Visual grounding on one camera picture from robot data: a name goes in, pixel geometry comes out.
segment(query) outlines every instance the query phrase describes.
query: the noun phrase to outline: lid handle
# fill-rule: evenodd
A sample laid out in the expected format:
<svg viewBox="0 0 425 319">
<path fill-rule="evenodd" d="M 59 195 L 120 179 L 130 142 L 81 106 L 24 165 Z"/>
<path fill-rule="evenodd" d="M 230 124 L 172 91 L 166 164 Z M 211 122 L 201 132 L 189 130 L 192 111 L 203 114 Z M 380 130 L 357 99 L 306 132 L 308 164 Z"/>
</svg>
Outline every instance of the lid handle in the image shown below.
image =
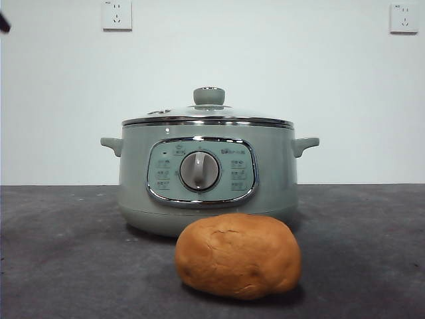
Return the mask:
<svg viewBox="0 0 425 319">
<path fill-rule="evenodd" d="M 205 86 L 193 91 L 193 100 L 196 105 L 223 105 L 224 96 L 224 90 L 214 86 Z"/>
</svg>

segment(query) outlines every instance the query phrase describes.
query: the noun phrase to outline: wall outlet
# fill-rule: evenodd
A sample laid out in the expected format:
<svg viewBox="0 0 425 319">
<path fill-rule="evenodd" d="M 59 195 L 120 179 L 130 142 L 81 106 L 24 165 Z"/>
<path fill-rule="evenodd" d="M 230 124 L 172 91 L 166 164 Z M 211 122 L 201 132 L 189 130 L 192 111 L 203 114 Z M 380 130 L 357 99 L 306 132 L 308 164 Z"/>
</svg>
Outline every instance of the wall outlet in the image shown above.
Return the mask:
<svg viewBox="0 0 425 319">
<path fill-rule="evenodd" d="M 391 33 L 417 33 L 419 31 L 419 4 L 392 3 L 390 6 Z"/>
<path fill-rule="evenodd" d="M 131 31 L 133 28 L 131 1 L 116 0 L 103 2 L 102 27 L 106 31 Z"/>
</svg>

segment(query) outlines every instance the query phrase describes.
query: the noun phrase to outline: bread loaf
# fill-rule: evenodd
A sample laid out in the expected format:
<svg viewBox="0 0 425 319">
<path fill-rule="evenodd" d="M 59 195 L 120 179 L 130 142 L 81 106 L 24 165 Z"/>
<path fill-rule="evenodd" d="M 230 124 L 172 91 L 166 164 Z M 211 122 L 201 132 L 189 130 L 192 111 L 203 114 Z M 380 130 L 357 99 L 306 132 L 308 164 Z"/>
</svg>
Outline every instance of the bread loaf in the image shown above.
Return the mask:
<svg viewBox="0 0 425 319">
<path fill-rule="evenodd" d="M 188 225 L 177 240 L 175 265 L 197 290 L 251 300 L 294 288 L 301 253 L 281 221 L 232 213 Z"/>
</svg>

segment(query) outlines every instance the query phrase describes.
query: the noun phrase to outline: control dial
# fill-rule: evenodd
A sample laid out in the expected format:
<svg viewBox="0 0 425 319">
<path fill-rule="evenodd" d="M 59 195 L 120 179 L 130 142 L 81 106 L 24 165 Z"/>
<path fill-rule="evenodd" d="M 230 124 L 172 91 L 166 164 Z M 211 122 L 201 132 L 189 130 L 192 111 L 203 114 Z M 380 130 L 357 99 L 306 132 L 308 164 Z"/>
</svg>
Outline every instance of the control dial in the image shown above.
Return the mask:
<svg viewBox="0 0 425 319">
<path fill-rule="evenodd" d="M 187 187 L 202 191 L 217 180 L 218 163 L 206 152 L 191 153 L 181 163 L 180 176 Z"/>
</svg>

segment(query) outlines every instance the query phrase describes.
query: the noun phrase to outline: stainless steel rim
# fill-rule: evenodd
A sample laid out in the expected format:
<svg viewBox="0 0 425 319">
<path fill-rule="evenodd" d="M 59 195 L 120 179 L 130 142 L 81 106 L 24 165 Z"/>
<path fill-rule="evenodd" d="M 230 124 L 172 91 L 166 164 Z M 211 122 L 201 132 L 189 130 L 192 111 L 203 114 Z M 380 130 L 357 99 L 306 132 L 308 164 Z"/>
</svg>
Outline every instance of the stainless steel rim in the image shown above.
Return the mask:
<svg viewBox="0 0 425 319">
<path fill-rule="evenodd" d="M 267 126 L 274 128 L 294 129 L 294 124 L 289 121 L 271 118 L 235 118 L 217 116 L 208 118 L 176 116 L 158 118 L 135 118 L 122 122 L 122 126 L 170 126 L 170 125 L 226 125 L 226 126 Z"/>
</svg>

